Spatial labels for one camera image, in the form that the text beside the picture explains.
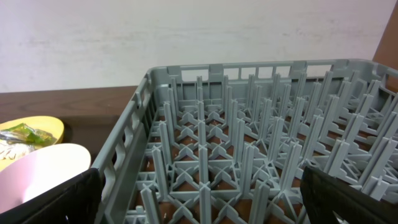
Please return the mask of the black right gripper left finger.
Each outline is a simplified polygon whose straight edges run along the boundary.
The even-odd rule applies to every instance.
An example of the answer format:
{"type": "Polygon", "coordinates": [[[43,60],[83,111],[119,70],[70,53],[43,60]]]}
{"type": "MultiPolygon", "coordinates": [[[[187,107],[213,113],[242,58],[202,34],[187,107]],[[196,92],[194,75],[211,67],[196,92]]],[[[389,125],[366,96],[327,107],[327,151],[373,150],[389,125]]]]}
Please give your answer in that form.
{"type": "Polygon", "coordinates": [[[47,192],[1,214],[1,223],[94,223],[102,179],[90,168],[47,192]]]}

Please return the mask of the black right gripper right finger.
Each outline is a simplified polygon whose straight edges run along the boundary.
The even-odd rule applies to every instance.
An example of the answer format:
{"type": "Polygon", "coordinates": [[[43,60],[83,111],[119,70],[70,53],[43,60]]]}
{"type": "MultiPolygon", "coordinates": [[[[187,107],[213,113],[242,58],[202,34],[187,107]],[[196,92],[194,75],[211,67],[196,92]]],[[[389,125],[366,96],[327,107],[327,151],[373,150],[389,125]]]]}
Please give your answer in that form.
{"type": "Polygon", "coordinates": [[[397,209],[340,182],[319,169],[306,167],[300,183],[311,223],[397,223],[397,209]]]}

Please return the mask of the pink white bowl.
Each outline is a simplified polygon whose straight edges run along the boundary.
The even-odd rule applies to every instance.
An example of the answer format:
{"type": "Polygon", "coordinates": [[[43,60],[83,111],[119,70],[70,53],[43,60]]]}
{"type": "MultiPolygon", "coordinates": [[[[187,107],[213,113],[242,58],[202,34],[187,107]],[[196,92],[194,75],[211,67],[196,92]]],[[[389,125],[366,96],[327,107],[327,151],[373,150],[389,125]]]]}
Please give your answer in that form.
{"type": "Polygon", "coordinates": [[[1,171],[1,212],[17,207],[90,168],[87,148],[55,144],[31,152],[1,171]]]}

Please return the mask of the green white food wrapper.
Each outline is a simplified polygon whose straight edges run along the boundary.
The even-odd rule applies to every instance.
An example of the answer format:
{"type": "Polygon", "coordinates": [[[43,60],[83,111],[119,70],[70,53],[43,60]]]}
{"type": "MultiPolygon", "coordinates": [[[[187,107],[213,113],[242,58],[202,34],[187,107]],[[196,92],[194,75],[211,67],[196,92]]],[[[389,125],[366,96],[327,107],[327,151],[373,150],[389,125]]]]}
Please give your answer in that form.
{"type": "Polygon", "coordinates": [[[51,133],[25,123],[1,130],[1,160],[17,160],[37,149],[57,142],[51,133]]]}

